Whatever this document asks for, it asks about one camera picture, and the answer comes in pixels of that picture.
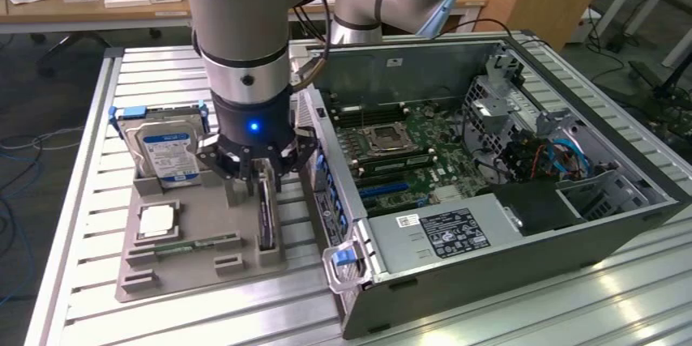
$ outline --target hard drive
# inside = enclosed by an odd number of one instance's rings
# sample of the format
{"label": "hard drive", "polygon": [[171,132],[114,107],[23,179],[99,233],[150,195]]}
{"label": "hard drive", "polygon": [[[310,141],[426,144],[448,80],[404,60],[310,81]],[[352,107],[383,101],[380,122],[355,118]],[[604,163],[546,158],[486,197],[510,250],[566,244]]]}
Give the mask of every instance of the hard drive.
{"label": "hard drive", "polygon": [[206,170],[195,152],[198,140],[210,132],[207,105],[174,109],[130,107],[118,116],[111,107],[111,124],[128,145],[138,178],[158,177],[163,188],[200,183]]}

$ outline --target motherboard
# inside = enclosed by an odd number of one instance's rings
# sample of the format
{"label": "motherboard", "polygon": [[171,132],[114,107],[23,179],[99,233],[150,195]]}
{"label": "motherboard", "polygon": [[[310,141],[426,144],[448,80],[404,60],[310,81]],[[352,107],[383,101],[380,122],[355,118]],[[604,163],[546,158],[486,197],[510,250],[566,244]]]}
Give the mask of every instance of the motherboard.
{"label": "motherboard", "polygon": [[368,216],[471,198],[488,179],[462,145],[455,106],[434,101],[334,113]]}

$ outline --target power supply label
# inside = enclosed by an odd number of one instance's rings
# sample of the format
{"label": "power supply label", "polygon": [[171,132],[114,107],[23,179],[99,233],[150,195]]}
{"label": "power supply label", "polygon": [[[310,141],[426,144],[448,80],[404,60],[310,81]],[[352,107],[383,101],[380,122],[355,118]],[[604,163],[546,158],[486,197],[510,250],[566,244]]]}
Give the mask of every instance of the power supply label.
{"label": "power supply label", "polygon": [[490,246],[488,238],[468,208],[420,218],[420,225],[439,258],[452,257]]}
{"label": "power supply label", "polygon": [[167,182],[191,180],[199,175],[195,155],[187,151],[192,144],[186,133],[144,138],[146,150],[159,178]]}

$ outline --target aluminum workbench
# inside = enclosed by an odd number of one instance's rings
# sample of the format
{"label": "aluminum workbench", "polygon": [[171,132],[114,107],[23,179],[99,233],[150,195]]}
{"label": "aluminum workbench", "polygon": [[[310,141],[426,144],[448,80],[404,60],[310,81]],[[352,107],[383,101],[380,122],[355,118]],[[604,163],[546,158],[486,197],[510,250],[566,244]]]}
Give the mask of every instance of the aluminum workbench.
{"label": "aluminum workbench", "polygon": [[[516,38],[524,41],[528,37]],[[530,51],[692,193],[690,165],[548,48],[534,44]],[[370,338],[344,341],[298,177],[284,180],[279,198],[287,271],[242,283],[119,303],[116,277],[134,162],[108,126],[107,108],[175,106],[200,99],[210,105],[211,96],[203,61],[191,47],[127,49],[107,54],[27,345],[562,345],[655,340],[682,344],[692,340],[688,208],[598,265]],[[535,75],[527,71],[524,77],[524,86],[536,100],[550,110],[562,109],[562,100]]]}

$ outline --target robotic arm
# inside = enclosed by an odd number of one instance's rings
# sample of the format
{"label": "robotic arm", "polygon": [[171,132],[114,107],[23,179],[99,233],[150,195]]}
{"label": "robotic arm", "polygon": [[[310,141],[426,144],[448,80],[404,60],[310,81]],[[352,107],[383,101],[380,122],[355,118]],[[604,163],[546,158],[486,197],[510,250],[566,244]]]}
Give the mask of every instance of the robotic arm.
{"label": "robotic arm", "polygon": [[[287,10],[300,1],[190,0],[220,127],[198,157],[223,178],[246,181],[250,191],[256,160],[268,160],[280,190],[279,178],[299,171],[318,146],[312,129],[295,129],[290,118]],[[382,21],[432,37],[454,1],[338,0],[334,42],[380,40]]]}

